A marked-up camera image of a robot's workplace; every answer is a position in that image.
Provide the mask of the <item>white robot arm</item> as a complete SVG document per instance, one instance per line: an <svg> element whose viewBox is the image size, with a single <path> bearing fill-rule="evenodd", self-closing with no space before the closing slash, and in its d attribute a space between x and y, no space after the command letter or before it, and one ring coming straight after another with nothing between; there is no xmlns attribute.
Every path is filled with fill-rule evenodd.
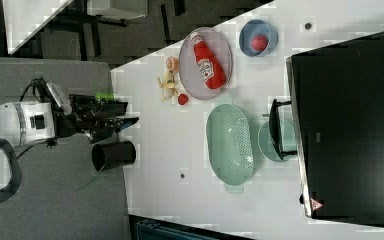
<svg viewBox="0 0 384 240"><path fill-rule="evenodd" d="M113 99L71 94L69 104L26 101L0 105L0 139L13 147L46 143L59 138L85 135L94 144L136 124L137 117L125 116L128 104Z"/></svg>

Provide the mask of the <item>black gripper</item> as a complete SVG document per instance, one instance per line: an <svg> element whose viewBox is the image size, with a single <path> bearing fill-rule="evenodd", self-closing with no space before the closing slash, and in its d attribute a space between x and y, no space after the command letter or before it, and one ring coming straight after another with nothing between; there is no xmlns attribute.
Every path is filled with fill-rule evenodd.
<svg viewBox="0 0 384 240"><path fill-rule="evenodd" d="M69 95L71 113L66 115L61 109L53 111L56 143L59 138L84 134L90 143L97 143L133 126L138 117L125 118L127 102L98 100L94 96Z"/></svg>

